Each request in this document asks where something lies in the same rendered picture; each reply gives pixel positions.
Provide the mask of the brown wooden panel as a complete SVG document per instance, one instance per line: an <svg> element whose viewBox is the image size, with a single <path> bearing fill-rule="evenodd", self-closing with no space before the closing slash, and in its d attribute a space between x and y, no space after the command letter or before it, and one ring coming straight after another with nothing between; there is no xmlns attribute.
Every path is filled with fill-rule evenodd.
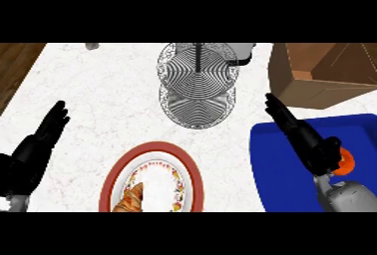
<svg viewBox="0 0 377 255"><path fill-rule="evenodd" d="M44 43L0 43L0 115L44 47Z"/></svg>

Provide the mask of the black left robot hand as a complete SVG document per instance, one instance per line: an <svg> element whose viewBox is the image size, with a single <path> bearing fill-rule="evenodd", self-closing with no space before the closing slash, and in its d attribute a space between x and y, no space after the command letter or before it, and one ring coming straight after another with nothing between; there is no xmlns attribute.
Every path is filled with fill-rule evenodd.
<svg viewBox="0 0 377 255"><path fill-rule="evenodd" d="M40 126L10 155L0 153L0 196L29 195L43 178L51 150L69 121L65 102L50 108Z"/></svg>

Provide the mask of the orange squash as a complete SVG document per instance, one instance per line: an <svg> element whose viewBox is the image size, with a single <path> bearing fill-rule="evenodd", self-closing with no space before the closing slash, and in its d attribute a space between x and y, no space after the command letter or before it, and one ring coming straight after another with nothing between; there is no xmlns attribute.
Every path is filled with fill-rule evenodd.
<svg viewBox="0 0 377 255"><path fill-rule="evenodd" d="M332 171L334 175L347 175L354 168L354 159L350 151L346 148L340 148L341 159L338 161L338 168Z"/></svg>

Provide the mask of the red rimmed plate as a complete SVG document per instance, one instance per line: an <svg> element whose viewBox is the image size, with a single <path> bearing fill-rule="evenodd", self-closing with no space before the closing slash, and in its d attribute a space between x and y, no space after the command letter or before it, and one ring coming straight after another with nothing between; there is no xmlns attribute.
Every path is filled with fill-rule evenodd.
<svg viewBox="0 0 377 255"><path fill-rule="evenodd" d="M162 160L176 167L184 179L187 191L184 211L202 211L202 181L195 162L179 146L164 141L150 141L137 145L122 155L109 171L100 192L100 212L109 212L113 209L121 199L127 177L136 167L150 160Z"/></svg>

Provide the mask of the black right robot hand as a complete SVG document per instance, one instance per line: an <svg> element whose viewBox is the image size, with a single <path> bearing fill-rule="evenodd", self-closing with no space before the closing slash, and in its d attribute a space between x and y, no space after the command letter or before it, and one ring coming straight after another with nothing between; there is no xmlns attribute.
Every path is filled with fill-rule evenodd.
<svg viewBox="0 0 377 255"><path fill-rule="evenodd" d="M341 141L337 136L323 138L307 121L300 120L272 93L264 94L266 109L282 131L304 168L315 176L340 168Z"/></svg>

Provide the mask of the blue tray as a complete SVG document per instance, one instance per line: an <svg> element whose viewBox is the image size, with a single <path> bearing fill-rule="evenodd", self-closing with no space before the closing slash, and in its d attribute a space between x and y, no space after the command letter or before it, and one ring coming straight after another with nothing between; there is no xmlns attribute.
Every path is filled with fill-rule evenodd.
<svg viewBox="0 0 377 255"><path fill-rule="evenodd" d="M331 183L357 181L377 195L377 115L307 119L322 137L337 136L354 159L353 171ZM275 123L250 130L250 163L267 212L320 212L312 174Z"/></svg>

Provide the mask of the croissant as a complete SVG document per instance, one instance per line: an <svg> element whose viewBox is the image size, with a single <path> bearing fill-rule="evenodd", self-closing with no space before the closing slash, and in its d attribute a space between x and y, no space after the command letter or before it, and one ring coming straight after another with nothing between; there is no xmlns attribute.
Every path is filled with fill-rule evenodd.
<svg viewBox="0 0 377 255"><path fill-rule="evenodd" d="M113 207L113 212L142 212L143 202L143 184L137 183L136 186L124 191L121 201Z"/></svg>

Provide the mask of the open wooden cabinet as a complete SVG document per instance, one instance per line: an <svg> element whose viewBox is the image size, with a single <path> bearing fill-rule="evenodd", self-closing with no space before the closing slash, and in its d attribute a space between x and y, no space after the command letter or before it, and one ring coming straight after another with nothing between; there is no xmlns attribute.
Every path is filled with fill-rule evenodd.
<svg viewBox="0 0 377 255"><path fill-rule="evenodd" d="M288 107L323 110L377 91L377 43L275 43L267 78Z"/></svg>

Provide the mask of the pale grey appliance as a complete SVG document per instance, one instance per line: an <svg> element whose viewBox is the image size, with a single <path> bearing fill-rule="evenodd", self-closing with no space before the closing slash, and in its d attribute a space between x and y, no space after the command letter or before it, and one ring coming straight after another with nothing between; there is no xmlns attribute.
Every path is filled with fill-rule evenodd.
<svg viewBox="0 0 377 255"><path fill-rule="evenodd" d="M255 46L254 43L229 43L229 47L235 52L235 58L227 60L230 66L245 66L251 60L251 51Z"/></svg>

